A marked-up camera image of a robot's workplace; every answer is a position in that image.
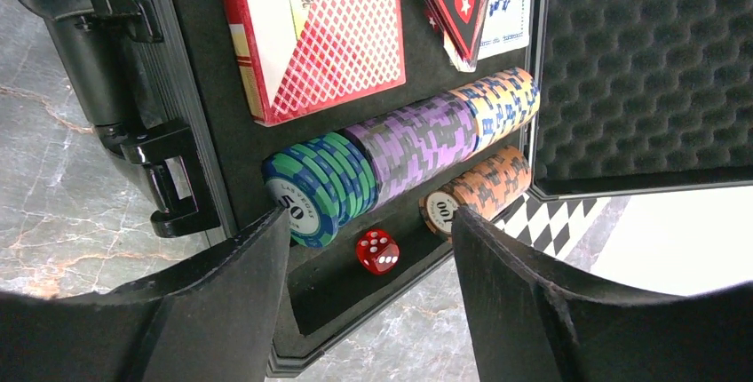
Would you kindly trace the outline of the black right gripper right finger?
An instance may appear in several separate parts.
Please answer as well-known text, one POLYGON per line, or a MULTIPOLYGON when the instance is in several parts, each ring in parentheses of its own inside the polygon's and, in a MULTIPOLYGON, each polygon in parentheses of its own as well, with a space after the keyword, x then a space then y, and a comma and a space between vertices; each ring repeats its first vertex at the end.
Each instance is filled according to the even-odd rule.
POLYGON ((675 296, 534 249, 467 207, 452 238, 483 381, 749 381, 752 285, 675 296))

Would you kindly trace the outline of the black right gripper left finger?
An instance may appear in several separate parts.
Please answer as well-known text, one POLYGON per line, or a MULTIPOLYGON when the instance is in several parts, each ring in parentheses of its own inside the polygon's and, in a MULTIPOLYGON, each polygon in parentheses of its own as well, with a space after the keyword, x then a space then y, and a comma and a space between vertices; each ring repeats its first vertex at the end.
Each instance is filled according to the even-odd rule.
POLYGON ((289 217, 106 294, 1 296, 4 381, 261 381, 289 255, 289 217))

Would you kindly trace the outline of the brown poker chip stack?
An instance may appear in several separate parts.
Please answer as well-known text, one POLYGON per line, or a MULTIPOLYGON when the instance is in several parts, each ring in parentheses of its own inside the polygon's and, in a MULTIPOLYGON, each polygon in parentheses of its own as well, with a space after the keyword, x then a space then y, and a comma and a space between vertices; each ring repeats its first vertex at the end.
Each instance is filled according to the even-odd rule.
POLYGON ((419 212, 429 230, 450 243, 460 207, 491 220, 527 191, 531 179, 526 157, 507 146, 420 199, 419 212))

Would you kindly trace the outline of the orange blue poker chip stack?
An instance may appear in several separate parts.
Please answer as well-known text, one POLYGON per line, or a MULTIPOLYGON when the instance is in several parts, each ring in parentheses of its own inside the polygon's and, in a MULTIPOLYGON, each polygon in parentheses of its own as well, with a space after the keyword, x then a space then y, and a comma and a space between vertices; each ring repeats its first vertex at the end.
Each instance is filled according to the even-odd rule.
POLYGON ((528 123, 540 108, 540 88, 522 68, 509 68, 450 90, 472 112, 479 152, 528 123))

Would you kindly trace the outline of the black poker case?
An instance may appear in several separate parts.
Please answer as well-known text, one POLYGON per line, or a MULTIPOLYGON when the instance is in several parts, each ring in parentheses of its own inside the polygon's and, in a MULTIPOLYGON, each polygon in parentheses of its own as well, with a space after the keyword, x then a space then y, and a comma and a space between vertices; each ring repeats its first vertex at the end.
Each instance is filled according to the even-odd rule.
POLYGON ((749 381, 752 284, 679 296, 511 231, 752 183, 752 0, 18 0, 156 235, 106 294, 1 296, 4 381, 294 378, 447 259, 483 381, 749 381))

